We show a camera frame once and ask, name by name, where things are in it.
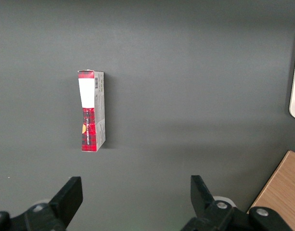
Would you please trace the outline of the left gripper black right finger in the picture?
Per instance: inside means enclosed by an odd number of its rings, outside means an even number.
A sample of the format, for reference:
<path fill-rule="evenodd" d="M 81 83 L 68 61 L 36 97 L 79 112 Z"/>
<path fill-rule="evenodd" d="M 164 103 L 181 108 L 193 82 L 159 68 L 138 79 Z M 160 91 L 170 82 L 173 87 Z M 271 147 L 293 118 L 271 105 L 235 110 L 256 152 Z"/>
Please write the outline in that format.
<path fill-rule="evenodd" d="M 245 213 L 211 195 L 199 175 L 191 176 L 191 202 L 196 216 L 183 231 L 290 231 L 291 227 L 271 208 L 255 206 Z"/>

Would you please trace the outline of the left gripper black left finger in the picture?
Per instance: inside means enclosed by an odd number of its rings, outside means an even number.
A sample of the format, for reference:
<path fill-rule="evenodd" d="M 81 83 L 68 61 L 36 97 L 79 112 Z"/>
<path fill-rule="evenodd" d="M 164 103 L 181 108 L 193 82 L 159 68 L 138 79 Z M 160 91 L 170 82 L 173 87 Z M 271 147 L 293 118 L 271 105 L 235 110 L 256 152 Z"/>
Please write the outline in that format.
<path fill-rule="evenodd" d="M 81 177 L 71 177 L 47 203 L 37 203 L 13 218 L 0 211 L 0 231 L 65 231 L 82 201 Z"/>

